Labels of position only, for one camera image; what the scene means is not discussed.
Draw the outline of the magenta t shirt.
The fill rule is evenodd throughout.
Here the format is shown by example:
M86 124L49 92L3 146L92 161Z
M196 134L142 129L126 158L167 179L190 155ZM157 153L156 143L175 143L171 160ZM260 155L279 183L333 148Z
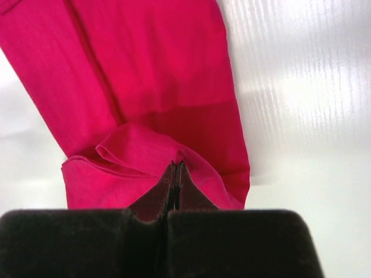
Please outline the magenta t shirt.
M179 162L218 208L244 207L216 1L2 1L1 49L67 157L69 209L128 207Z

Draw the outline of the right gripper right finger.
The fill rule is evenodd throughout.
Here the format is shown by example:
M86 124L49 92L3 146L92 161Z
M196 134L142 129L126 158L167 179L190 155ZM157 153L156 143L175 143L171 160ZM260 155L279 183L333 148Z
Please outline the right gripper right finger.
M290 210L219 210L184 164L168 214L169 277L322 277L304 220Z

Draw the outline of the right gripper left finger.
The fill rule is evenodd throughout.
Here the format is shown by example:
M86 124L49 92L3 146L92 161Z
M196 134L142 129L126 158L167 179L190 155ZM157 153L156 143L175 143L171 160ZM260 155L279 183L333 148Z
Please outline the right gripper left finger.
M166 277L176 166L127 208L13 210L1 217L2 277Z

